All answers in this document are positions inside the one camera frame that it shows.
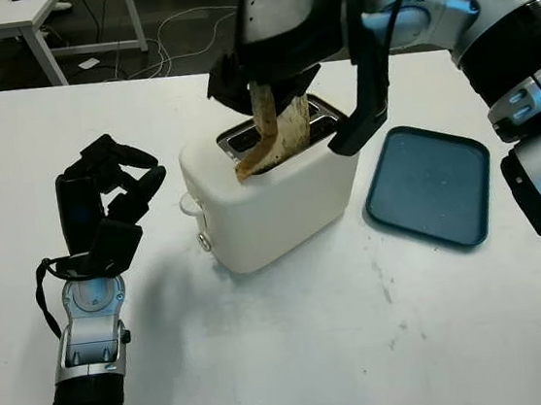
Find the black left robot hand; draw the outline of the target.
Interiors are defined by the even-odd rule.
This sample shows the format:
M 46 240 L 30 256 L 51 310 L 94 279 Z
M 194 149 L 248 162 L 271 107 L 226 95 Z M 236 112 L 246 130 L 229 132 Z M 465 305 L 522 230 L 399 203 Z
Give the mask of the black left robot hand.
M 56 177 L 60 223 L 71 254 L 85 253 L 103 221 L 135 226 L 166 177 L 149 153 L 119 144 L 107 134 L 81 152 Z

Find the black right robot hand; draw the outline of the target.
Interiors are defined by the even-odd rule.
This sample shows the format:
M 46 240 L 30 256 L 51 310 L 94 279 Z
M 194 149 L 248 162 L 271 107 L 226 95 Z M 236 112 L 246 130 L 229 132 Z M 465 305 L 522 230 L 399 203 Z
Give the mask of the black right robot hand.
M 341 0 L 240 0 L 234 45 L 209 73 L 207 94 L 253 112 L 249 84 L 268 85 L 276 112 L 304 94 L 320 62 L 343 47 Z

